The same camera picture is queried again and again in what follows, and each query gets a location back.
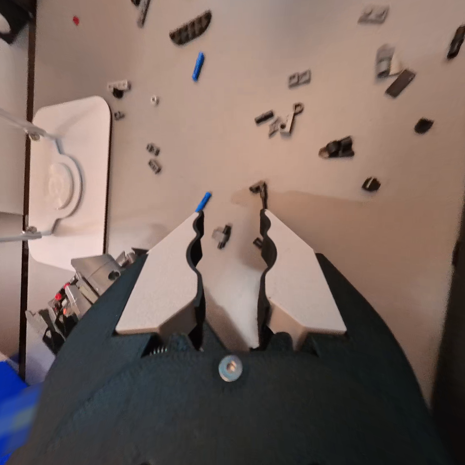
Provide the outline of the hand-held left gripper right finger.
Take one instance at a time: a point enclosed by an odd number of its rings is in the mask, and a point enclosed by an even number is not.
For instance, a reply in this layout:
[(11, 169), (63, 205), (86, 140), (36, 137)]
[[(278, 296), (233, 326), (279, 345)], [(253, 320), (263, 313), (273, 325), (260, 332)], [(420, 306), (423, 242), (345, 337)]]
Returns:
[(346, 325), (317, 254), (269, 209), (260, 211), (261, 257), (257, 304), (259, 348), (287, 333), (293, 349), (309, 334), (346, 334)]

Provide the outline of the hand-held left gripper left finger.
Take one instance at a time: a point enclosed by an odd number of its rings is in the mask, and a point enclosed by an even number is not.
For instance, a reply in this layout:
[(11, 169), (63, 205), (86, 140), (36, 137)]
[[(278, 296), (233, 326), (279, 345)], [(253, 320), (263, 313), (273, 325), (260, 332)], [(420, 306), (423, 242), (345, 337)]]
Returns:
[(152, 334), (168, 345), (171, 336), (186, 336), (199, 350), (206, 318), (202, 276), (203, 211), (194, 212), (143, 259), (119, 322), (117, 335)]

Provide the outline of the partly built lego car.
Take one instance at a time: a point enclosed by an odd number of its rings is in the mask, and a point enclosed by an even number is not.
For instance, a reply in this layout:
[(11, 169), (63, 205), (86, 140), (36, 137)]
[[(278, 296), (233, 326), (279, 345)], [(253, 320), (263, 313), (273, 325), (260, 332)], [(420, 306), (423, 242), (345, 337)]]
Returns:
[(57, 355), (72, 330), (122, 273), (147, 249), (132, 248), (117, 258), (110, 254), (71, 260), (73, 276), (46, 306), (26, 311), (26, 320), (47, 349)]

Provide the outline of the long black lego axle connector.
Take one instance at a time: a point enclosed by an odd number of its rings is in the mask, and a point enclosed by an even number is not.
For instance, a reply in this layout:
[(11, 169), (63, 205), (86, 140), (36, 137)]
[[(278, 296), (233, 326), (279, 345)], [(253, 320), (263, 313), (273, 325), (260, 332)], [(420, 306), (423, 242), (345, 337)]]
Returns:
[(249, 187), (252, 194), (258, 194), (261, 199), (262, 209), (268, 209), (268, 186), (264, 180), (260, 180)]

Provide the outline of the black lego wedge piece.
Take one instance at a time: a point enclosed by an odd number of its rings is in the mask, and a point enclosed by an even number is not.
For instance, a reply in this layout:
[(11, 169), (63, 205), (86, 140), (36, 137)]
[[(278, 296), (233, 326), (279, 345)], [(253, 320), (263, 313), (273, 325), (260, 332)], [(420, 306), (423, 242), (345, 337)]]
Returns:
[(355, 154), (352, 144), (352, 137), (346, 136), (326, 144), (319, 150), (318, 155), (323, 159), (352, 158)]

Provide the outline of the grey lego piece cluster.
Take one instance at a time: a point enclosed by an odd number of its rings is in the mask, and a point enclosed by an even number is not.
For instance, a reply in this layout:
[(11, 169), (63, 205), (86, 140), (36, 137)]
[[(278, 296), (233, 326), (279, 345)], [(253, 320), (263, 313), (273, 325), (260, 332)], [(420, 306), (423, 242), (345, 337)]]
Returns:
[(290, 136), (293, 127), (294, 127), (294, 120), (296, 116), (304, 111), (304, 104), (302, 102), (297, 102), (293, 106), (293, 110), (285, 117), (275, 117), (272, 119), (271, 123), (269, 124), (268, 129), (268, 137), (271, 138), (277, 133), (280, 133), (282, 136)]

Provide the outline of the grey two-hole lego piece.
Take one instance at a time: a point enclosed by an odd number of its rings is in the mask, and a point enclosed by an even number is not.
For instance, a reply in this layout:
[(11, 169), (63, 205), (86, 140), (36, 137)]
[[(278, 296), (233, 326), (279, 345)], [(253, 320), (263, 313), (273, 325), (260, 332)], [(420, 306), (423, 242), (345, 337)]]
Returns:
[(311, 82), (311, 70), (306, 69), (302, 72), (296, 72), (288, 77), (288, 88), (292, 89), (300, 85), (309, 84)]

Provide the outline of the dark lego tile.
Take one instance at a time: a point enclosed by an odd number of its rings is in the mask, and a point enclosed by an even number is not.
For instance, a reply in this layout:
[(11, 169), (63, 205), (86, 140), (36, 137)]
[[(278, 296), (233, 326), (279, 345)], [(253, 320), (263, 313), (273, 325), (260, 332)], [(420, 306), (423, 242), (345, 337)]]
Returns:
[(412, 83), (415, 77), (416, 73), (412, 70), (402, 70), (392, 84), (386, 89), (385, 95), (392, 99), (397, 98)]

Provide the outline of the dark grey half-round lego plate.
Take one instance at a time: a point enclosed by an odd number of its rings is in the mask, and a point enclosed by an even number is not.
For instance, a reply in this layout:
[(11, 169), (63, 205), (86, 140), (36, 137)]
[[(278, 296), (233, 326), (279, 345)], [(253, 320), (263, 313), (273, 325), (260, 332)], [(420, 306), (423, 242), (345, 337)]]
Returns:
[(212, 11), (206, 10), (189, 22), (170, 31), (171, 42), (177, 46), (184, 46), (187, 43), (201, 37), (206, 32), (212, 20)]

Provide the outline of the long grey lego plate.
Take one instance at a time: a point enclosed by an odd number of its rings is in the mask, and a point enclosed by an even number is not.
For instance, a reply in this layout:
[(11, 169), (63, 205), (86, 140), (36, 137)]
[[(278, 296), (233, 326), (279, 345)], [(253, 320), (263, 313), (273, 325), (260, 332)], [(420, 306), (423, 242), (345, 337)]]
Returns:
[(147, 18), (148, 8), (150, 6), (150, 0), (135, 0), (134, 5), (138, 8), (138, 17), (136, 24), (138, 28), (143, 28)]

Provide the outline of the small grey lego plate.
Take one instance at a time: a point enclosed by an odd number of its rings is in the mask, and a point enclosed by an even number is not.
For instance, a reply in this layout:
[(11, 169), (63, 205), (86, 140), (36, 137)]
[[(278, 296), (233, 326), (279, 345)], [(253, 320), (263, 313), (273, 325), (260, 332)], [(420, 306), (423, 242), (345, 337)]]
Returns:
[(358, 24), (381, 25), (386, 21), (390, 7), (389, 5), (365, 6), (358, 18)]

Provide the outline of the white book stand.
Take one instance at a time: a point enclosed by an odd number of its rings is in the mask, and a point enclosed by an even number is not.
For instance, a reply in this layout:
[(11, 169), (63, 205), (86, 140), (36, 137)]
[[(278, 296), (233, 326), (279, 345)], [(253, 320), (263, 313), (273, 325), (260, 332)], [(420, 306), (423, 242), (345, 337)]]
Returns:
[(1, 243), (28, 245), (35, 261), (73, 270), (106, 243), (111, 111), (100, 96), (38, 110), (32, 122), (1, 108), (31, 141), (27, 228)]

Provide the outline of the grey lego bracket piece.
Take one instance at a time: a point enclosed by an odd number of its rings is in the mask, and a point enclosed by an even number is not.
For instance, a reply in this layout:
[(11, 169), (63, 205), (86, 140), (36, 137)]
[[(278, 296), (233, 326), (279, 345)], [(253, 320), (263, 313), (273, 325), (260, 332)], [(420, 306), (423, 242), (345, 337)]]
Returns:
[(396, 48), (391, 44), (383, 44), (376, 52), (375, 78), (377, 80), (397, 76), (404, 67)]

